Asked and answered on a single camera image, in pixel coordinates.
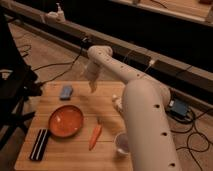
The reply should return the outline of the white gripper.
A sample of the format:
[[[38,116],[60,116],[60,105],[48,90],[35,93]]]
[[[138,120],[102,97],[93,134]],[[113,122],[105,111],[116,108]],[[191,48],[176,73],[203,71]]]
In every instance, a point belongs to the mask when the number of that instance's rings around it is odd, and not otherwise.
[[[91,93],[97,90],[97,79],[100,73],[100,66],[93,61],[89,61],[83,72],[84,77],[89,81]]]

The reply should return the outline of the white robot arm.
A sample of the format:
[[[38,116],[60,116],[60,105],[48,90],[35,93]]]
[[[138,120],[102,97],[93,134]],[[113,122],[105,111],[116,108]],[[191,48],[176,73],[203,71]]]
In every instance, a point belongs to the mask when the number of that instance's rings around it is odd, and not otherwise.
[[[91,46],[87,55],[84,74],[92,92],[102,67],[125,84],[122,109],[133,171],[182,171],[165,112],[171,99],[169,88],[114,59],[110,46]]]

